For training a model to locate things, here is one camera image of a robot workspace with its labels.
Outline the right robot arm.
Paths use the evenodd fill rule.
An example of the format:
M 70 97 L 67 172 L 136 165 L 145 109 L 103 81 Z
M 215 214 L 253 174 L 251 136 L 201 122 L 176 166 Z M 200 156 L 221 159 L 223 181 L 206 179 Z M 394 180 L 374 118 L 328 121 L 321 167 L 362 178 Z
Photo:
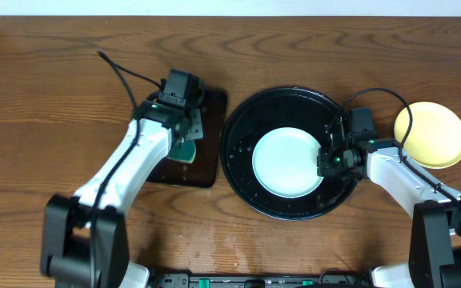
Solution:
M 376 286 L 461 287 L 461 192 L 433 177 L 393 138 L 380 138 L 371 111 L 338 111 L 326 124 L 329 146 L 320 148 L 324 178 L 368 179 L 411 217 L 407 263 L 371 272 Z

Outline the large light green plate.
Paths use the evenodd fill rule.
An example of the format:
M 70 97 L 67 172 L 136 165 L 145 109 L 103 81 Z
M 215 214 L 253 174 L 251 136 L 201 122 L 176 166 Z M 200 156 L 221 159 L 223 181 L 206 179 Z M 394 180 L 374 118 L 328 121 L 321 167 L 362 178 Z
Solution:
M 318 175 L 320 143 L 304 130 L 283 127 L 263 135 L 252 153 L 259 184 L 280 198 L 301 198 L 323 182 Z

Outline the yellow plate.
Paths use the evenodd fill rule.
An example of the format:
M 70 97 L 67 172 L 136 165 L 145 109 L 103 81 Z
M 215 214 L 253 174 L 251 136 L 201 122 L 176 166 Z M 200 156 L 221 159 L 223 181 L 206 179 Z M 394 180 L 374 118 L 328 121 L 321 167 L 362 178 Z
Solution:
M 461 120 L 434 102 L 416 102 L 395 119 L 394 136 L 408 138 L 404 149 L 421 166 L 443 169 L 461 160 Z

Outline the green scrubbing sponge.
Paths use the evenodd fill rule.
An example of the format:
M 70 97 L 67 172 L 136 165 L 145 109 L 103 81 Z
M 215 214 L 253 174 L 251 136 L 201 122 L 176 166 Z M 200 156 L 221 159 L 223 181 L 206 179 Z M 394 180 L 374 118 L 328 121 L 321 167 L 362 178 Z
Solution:
M 167 158 L 172 161 L 191 164 L 195 159 L 196 151 L 195 141 L 185 141 L 173 147 Z

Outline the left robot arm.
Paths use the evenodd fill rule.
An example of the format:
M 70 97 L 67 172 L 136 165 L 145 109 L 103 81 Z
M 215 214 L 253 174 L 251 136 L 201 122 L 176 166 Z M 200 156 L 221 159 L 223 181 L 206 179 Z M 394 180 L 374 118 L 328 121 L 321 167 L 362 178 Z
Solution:
M 152 170 L 179 142 L 202 138 L 202 79 L 171 70 L 135 104 L 124 139 L 70 198 L 45 206 L 40 271 L 57 287 L 144 287 L 150 271 L 130 260 L 126 216 Z

